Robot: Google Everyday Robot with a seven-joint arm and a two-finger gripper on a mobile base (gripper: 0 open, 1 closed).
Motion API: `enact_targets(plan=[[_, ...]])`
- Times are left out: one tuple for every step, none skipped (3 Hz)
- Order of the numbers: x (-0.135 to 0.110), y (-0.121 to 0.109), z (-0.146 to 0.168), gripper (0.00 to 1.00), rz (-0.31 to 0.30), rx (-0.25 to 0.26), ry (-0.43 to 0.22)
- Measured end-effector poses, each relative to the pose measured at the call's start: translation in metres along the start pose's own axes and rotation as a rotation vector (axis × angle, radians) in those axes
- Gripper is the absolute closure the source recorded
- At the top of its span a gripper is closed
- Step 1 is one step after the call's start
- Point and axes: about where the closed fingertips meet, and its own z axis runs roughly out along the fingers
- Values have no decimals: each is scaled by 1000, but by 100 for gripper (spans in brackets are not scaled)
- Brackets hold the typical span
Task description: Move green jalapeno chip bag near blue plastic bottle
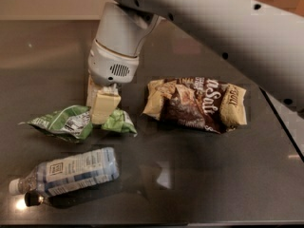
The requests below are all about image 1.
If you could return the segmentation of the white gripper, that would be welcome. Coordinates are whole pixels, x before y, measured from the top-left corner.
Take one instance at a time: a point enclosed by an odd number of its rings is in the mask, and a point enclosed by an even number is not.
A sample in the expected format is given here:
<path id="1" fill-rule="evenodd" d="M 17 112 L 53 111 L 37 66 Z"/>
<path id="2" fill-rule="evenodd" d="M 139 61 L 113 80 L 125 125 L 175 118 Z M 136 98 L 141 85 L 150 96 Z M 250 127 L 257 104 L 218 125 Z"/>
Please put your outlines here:
<path id="1" fill-rule="evenodd" d="M 128 57 L 92 43 L 88 56 L 86 105 L 92 107 L 93 124 L 104 124 L 121 101 L 116 85 L 130 83 L 139 65 L 138 57 Z"/>

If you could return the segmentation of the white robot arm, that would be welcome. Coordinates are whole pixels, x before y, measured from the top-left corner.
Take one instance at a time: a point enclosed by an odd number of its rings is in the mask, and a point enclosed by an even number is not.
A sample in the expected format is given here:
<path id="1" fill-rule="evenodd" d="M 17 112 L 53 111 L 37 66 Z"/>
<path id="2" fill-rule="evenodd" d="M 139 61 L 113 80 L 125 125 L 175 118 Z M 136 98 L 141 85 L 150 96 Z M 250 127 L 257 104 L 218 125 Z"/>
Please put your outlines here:
<path id="1" fill-rule="evenodd" d="M 304 18 L 256 0 L 109 0 L 88 58 L 97 85 L 132 81 L 166 19 L 297 114 L 304 111 Z"/>

